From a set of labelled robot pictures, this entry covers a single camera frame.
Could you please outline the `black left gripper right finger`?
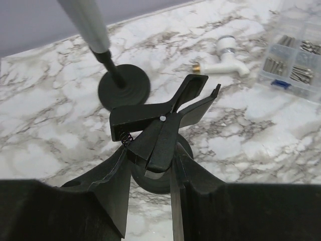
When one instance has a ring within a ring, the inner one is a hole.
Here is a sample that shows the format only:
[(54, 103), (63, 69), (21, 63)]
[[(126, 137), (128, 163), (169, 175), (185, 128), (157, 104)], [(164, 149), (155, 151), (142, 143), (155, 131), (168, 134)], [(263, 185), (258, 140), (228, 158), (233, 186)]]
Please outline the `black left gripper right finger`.
[(174, 240), (320, 240), (320, 186), (226, 183), (181, 145), (171, 168)]

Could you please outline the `grey silver microphone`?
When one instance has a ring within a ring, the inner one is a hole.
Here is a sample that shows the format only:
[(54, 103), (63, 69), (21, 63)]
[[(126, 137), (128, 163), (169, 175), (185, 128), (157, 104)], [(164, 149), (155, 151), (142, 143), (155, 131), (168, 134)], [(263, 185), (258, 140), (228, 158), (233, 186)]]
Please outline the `grey silver microphone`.
[(91, 50), (99, 54), (109, 50), (108, 30), (96, 1), (60, 0), (58, 3)]

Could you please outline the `black round base stand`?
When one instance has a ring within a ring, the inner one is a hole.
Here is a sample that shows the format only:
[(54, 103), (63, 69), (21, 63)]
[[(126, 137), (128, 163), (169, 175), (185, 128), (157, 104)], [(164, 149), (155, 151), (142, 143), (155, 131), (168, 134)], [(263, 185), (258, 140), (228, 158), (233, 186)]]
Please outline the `black round base stand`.
[(136, 65), (121, 64), (116, 66), (111, 52), (93, 52), (107, 72), (98, 85), (98, 97), (108, 111), (124, 105), (144, 104), (150, 94), (150, 80), (145, 71)]

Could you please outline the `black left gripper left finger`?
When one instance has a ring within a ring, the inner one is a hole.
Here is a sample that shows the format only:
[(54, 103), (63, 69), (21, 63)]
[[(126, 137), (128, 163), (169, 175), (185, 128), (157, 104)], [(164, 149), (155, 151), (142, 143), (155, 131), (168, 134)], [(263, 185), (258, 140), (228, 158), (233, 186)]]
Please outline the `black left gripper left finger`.
[(121, 240), (130, 162), (120, 147), (61, 187), (36, 179), (1, 181), (1, 240)]

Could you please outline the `black clip microphone stand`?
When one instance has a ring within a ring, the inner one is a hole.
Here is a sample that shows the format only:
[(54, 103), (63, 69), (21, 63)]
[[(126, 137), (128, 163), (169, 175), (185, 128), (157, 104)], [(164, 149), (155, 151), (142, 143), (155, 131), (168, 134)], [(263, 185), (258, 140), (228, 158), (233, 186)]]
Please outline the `black clip microphone stand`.
[(114, 142), (120, 141), (126, 157), (133, 162), (135, 182), (154, 194), (170, 192), (169, 169), (176, 144), (191, 153), (179, 129), (198, 123), (217, 98), (218, 84), (209, 96), (183, 108), (180, 106), (198, 97), (208, 80), (207, 75), (189, 74), (167, 102), (120, 106), (111, 111), (110, 131)]

